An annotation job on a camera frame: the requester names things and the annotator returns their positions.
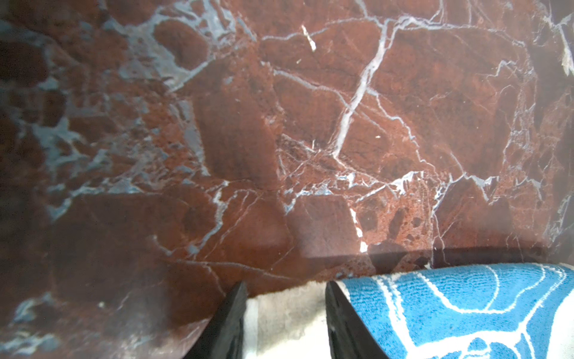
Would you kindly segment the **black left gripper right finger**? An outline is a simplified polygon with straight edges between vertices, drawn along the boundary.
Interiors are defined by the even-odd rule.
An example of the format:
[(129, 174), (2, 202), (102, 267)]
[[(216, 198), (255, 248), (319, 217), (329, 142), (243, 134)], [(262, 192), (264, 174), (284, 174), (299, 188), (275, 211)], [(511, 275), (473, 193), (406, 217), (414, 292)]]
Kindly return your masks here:
[(325, 304), (332, 359), (389, 359), (335, 281), (327, 283)]

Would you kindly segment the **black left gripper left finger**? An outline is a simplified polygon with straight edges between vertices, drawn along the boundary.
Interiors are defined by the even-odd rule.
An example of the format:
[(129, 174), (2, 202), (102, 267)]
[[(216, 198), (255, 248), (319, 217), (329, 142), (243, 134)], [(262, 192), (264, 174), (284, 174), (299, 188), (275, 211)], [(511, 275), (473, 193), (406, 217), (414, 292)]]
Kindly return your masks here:
[(236, 283), (183, 359), (243, 358), (247, 300), (246, 284)]

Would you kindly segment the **blue cream Doraemon towel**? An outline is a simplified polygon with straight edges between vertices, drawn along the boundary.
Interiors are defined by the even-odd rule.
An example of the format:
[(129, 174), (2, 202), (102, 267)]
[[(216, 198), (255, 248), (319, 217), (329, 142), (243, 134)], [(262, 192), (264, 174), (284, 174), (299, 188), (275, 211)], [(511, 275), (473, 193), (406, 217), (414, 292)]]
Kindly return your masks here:
[[(326, 284), (249, 299), (245, 358), (329, 358)], [(571, 358), (573, 268), (458, 266), (339, 281), (390, 358)]]

